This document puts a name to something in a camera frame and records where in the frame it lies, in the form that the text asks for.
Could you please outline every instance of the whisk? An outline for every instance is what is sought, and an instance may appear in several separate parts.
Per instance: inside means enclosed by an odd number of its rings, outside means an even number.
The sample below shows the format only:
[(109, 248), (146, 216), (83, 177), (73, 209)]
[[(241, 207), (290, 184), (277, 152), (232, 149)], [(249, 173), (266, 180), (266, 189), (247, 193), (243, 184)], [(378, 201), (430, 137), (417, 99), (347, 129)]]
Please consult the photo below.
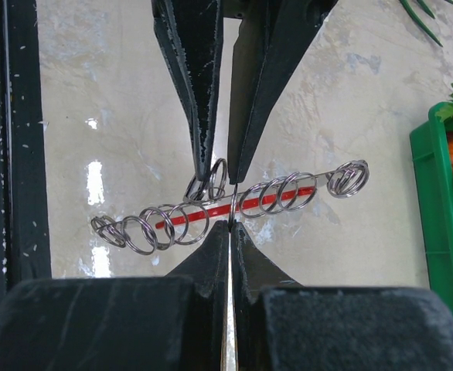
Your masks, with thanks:
[[(211, 175), (205, 182), (192, 177), (183, 202), (177, 205), (162, 204), (143, 209), (138, 216), (126, 216), (122, 220), (113, 220), (109, 216), (95, 216), (90, 224), (94, 232), (103, 240), (116, 247), (129, 246), (140, 255), (150, 255), (156, 250), (167, 250), (172, 245), (192, 245), (201, 241), (209, 229), (209, 220), (220, 215), (229, 215), (233, 222), (234, 214), (240, 214), (248, 219), (274, 215), (283, 211), (295, 211), (303, 208), (316, 195), (318, 188), (326, 186), (329, 194), (337, 199), (354, 196), (369, 180), (369, 166), (364, 160), (351, 161), (339, 166), (331, 172), (313, 175), (310, 172), (293, 172), (288, 176), (280, 176), (269, 182), (260, 182), (251, 186), (245, 192), (237, 192), (237, 186), (232, 194), (227, 195), (227, 161), (220, 158), (211, 169)], [(230, 204), (206, 208), (216, 203), (230, 199)], [(199, 208), (200, 211), (188, 214), (188, 208)], [(248, 210), (258, 209), (257, 213)], [(162, 220), (154, 226), (149, 219), (159, 216)], [(185, 240), (189, 232), (189, 224), (197, 220), (205, 220), (202, 232), (195, 238)], [(131, 224), (138, 224), (144, 238), (150, 245), (149, 250), (138, 247), (128, 234)], [(177, 236), (175, 226), (183, 225), (183, 231)], [(156, 230), (163, 229), (167, 236), (166, 242), (158, 241)]]

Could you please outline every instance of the metal spring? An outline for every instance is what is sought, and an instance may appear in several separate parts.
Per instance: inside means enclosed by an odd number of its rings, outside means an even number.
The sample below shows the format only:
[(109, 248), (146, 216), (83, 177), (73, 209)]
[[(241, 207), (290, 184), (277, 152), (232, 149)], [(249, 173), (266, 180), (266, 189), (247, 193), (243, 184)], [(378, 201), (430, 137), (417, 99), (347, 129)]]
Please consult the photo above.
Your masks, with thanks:
[[(217, 185), (216, 180), (221, 167), (220, 183)], [(347, 198), (354, 196), (360, 191), (369, 179), (369, 166), (364, 160), (351, 161), (339, 166), (335, 171), (325, 172), (318, 175), (313, 175), (310, 172), (293, 172), (288, 176), (281, 176), (271, 180), (270, 182), (260, 182), (253, 185), (245, 192), (237, 193), (237, 186), (233, 194), (226, 196), (225, 186), (227, 183), (227, 161), (220, 158), (211, 169), (211, 175), (205, 182), (200, 182), (195, 176), (187, 187), (186, 193), (183, 197), (183, 202), (178, 205), (162, 204), (157, 207), (147, 207), (143, 209), (138, 216), (126, 216), (123, 220), (115, 221), (109, 216), (95, 216), (90, 224), (94, 232), (103, 240), (116, 247), (129, 246), (133, 251), (141, 255), (153, 254), (156, 250), (167, 250), (172, 245), (192, 245), (199, 242), (207, 234), (209, 229), (209, 213), (206, 206), (214, 203), (224, 201), (231, 198), (230, 201), (230, 215), (229, 223), (233, 222), (234, 214), (239, 211), (245, 218), (254, 219), (264, 215), (274, 215), (283, 211), (295, 211), (303, 208), (317, 193), (318, 187), (326, 185), (329, 194), (337, 199)], [(311, 183), (309, 187), (310, 193), (306, 192), (308, 196), (302, 202), (297, 203), (299, 193), (302, 190), (300, 183), (308, 181)], [(287, 187), (295, 187), (295, 190), (285, 192)], [(268, 192), (271, 190), (270, 200), (266, 203)], [(251, 194), (259, 193), (257, 203), (261, 211), (255, 214), (249, 214), (246, 211), (246, 200)], [(185, 212), (188, 207), (198, 207), (201, 209), (205, 219), (205, 226), (203, 231), (194, 239), (184, 241), (187, 232), (189, 231), (189, 215)], [(172, 214), (182, 214), (182, 222), (184, 230), (177, 236), (177, 232), (172, 221)], [(149, 222), (149, 218), (153, 215), (159, 215), (162, 218), (162, 225), (166, 236), (167, 242), (159, 242), (158, 237)], [(127, 232), (129, 223), (138, 223), (141, 226), (141, 231), (151, 246), (150, 250), (143, 250), (136, 246)]]

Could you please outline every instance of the metal wire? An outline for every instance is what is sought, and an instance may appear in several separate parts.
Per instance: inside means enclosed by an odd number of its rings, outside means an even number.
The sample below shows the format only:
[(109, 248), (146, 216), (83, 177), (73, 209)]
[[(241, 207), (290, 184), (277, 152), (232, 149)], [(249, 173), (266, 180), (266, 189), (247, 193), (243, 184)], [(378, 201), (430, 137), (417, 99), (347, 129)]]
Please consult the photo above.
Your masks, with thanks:
[[(217, 185), (216, 180), (220, 169), (220, 183)], [(326, 186), (329, 194), (337, 199), (354, 196), (367, 184), (369, 176), (367, 162), (364, 160), (351, 161), (339, 166), (335, 171), (318, 175), (309, 172), (293, 172), (288, 176), (281, 176), (270, 182), (255, 184), (245, 192), (237, 192), (238, 185), (235, 185), (233, 194), (226, 196), (227, 161), (220, 158), (212, 167), (211, 175), (207, 181), (200, 182), (195, 176), (192, 177), (182, 203), (147, 207), (138, 216), (126, 216), (119, 221), (106, 215), (95, 216), (90, 224), (94, 232), (109, 244), (121, 248), (129, 246), (138, 254), (150, 255), (156, 250), (167, 250), (174, 244), (184, 246), (201, 241), (209, 229), (210, 216), (206, 206), (214, 203), (220, 203), (231, 198), (229, 211), (229, 224), (231, 225), (236, 211), (240, 212), (245, 218), (254, 219), (283, 211), (301, 209), (311, 202), (318, 188), (322, 186)], [(304, 182), (308, 184), (303, 188), (301, 186)], [(260, 212), (248, 213), (245, 204), (249, 195), (258, 195), (257, 204)], [(190, 224), (189, 215), (186, 212), (187, 208), (199, 208), (203, 212), (202, 219), (206, 222), (202, 232), (197, 237), (185, 241)], [(184, 230), (179, 236), (177, 236), (177, 230), (172, 221), (172, 214), (176, 213), (180, 214), (184, 221)], [(154, 215), (159, 216), (164, 224), (163, 229), (167, 236), (165, 242), (158, 241), (155, 227), (149, 222), (149, 219)], [(128, 227), (136, 223), (140, 225), (142, 234), (151, 247), (148, 250), (138, 247), (128, 234)]]

